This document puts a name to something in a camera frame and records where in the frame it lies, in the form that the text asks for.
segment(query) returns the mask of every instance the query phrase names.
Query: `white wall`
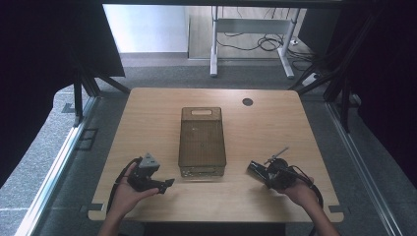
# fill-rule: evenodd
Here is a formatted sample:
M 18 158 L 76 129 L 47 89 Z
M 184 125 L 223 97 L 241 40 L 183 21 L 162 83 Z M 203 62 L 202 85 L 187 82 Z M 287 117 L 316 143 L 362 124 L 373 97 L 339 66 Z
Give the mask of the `white wall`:
M 103 7 L 120 53 L 188 51 L 187 7 Z

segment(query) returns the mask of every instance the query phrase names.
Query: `human hand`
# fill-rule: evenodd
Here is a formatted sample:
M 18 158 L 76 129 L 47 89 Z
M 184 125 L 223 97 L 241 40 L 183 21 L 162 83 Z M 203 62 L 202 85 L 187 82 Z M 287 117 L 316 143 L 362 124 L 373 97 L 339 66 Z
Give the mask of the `human hand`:
M 308 207 L 318 203 L 315 192 L 309 188 L 309 186 L 302 180 L 297 179 L 293 186 L 284 190 L 276 190 L 280 194 L 288 196 L 288 198 L 296 205 L 300 207 Z
M 109 213 L 124 217 L 140 200 L 156 195 L 159 192 L 159 189 L 157 188 L 137 192 L 130 186 L 128 183 L 128 176 L 136 165 L 136 162 L 132 163 L 126 170 L 125 176 L 120 180 Z

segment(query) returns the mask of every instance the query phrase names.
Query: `transparent storage box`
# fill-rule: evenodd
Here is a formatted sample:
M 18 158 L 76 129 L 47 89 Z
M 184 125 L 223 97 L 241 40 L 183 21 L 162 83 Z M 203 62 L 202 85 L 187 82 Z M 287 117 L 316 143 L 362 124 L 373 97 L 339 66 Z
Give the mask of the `transparent storage box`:
M 184 107 L 178 165 L 183 177 L 222 176 L 226 166 L 220 107 Z

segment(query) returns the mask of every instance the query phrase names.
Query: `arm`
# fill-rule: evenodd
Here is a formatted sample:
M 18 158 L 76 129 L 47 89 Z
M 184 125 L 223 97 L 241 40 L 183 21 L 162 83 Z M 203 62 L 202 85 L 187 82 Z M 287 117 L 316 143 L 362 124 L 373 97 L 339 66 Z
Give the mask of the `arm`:
M 285 190 L 277 190 L 280 194 L 285 194 L 296 205 L 302 207 L 312 219 L 317 234 L 320 236 L 338 236 L 339 233 L 334 228 L 318 203 L 318 199 L 313 190 L 306 183 L 297 179 L 294 186 Z
M 125 215 L 131 211 L 135 205 L 142 199 L 153 196 L 159 192 L 157 188 L 146 190 L 143 192 L 136 192 L 127 182 L 127 176 L 135 168 L 137 163 L 133 163 L 126 171 L 126 177 L 120 181 L 117 187 L 111 209 L 106 215 L 103 224 L 101 225 L 98 236 L 113 236 L 118 235 L 120 224 Z

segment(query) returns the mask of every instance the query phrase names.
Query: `black curtain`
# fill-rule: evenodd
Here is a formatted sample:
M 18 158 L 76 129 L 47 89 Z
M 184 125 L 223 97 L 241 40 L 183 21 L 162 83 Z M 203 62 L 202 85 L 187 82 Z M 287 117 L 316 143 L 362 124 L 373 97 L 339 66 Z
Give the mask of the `black curtain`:
M 417 15 L 412 6 L 389 1 L 349 78 L 362 100 L 359 115 L 417 186 Z
M 3 186 L 48 117 L 55 93 L 74 83 L 80 65 L 87 73 L 125 75 L 98 4 L 2 1 L 0 34 Z

